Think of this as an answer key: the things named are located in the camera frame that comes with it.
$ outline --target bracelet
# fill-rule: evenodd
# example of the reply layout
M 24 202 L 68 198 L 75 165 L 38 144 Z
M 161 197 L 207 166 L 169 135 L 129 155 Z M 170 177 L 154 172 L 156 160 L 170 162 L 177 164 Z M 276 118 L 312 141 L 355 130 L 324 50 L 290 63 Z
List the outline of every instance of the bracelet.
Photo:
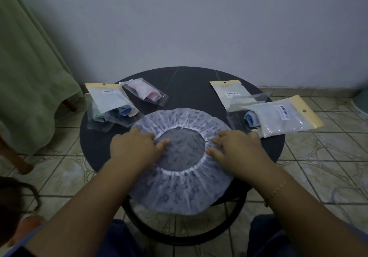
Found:
M 267 199 L 265 199 L 265 200 L 264 200 L 264 206 L 265 206 L 266 208 L 268 208 L 267 201 L 269 201 L 269 199 L 272 199 L 272 197 L 273 197 L 273 196 L 275 196 L 275 194 L 276 194 L 277 192 L 279 192 L 281 188 L 283 188 L 283 187 L 284 187 L 285 185 L 287 185 L 290 181 L 292 181 L 292 179 L 293 179 L 293 177 L 291 176 L 287 181 L 285 181 L 283 184 L 281 184 L 281 185 L 280 185 L 280 187 L 279 187 L 279 188 L 277 188 L 277 189 L 272 193 L 272 195 L 271 195 L 270 197 L 268 197 Z

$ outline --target barcode sticker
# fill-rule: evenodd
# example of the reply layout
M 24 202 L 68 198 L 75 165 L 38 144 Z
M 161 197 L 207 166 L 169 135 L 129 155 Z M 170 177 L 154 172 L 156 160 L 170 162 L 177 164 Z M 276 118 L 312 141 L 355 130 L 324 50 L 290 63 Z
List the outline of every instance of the barcode sticker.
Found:
M 119 90 L 103 90 L 103 94 L 120 93 Z
M 232 98 L 234 96 L 241 96 L 239 92 L 227 92 L 226 95 L 228 98 Z
M 290 120 L 289 113 L 283 105 L 275 105 L 275 107 L 277 108 L 278 112 L 280 113 L 282 120 Z

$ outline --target shower cap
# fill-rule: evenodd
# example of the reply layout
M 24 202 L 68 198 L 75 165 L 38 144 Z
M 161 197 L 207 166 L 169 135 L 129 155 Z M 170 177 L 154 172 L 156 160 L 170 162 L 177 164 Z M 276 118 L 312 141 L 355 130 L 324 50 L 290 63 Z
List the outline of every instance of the shower cap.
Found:
M 154 142 L 170 139 L 155 165 L 141 174 L 129 195 L 137 203 L 164 213 L 195 215 L 216 202 L 233 177 L 205 153 L 218 145 L 211 142 L 230 128 L 203 111 L 178 108 L 144 116 L 133 126 L 154 132 Z

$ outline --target wooden chair leg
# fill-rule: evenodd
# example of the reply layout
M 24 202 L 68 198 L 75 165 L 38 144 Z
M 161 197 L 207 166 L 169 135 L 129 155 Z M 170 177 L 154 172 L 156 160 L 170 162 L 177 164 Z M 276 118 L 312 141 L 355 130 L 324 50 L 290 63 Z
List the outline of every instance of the wooden chair leg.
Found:
M 21 175 L 29 174 L 33 170 L 33 165 L 25 162 L 19 157 L 14 149 L 8 146 L 0 137 L 0 154 L 8 159 L 18 170 Z
M 69 102 L 68 100 L 64 100 L 62 102 L 65 106 L 67 106 L 67 108 L 71 111 L 76 111 L 76 106 L 74 106 L 71 102 Z

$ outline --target left hand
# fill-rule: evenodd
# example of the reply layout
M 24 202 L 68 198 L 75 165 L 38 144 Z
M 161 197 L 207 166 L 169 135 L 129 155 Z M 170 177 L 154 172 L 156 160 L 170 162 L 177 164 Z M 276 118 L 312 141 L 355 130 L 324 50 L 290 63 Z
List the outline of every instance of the left hand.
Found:
M 110 143 L 111 159 L 138 165 L 144 171 L 154 165 L 170 143 L 169 139 L 163 139 L 154 145 L 153 139 L 154 133 L 141 133 L 139 127 L 132 127 L 123 135 L 117 134 Z

